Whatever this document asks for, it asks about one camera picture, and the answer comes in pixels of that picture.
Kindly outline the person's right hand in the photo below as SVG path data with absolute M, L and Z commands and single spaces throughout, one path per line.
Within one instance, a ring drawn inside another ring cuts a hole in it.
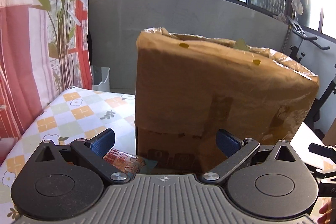
M 318 224 L 327 224 L 330 222 L 332 211 L 331 204 L 332 201 L 328 200 L 326 203 L 323 204 L 323 207 L 319 209 L 320 217 L 319 219 L 317 219 Z

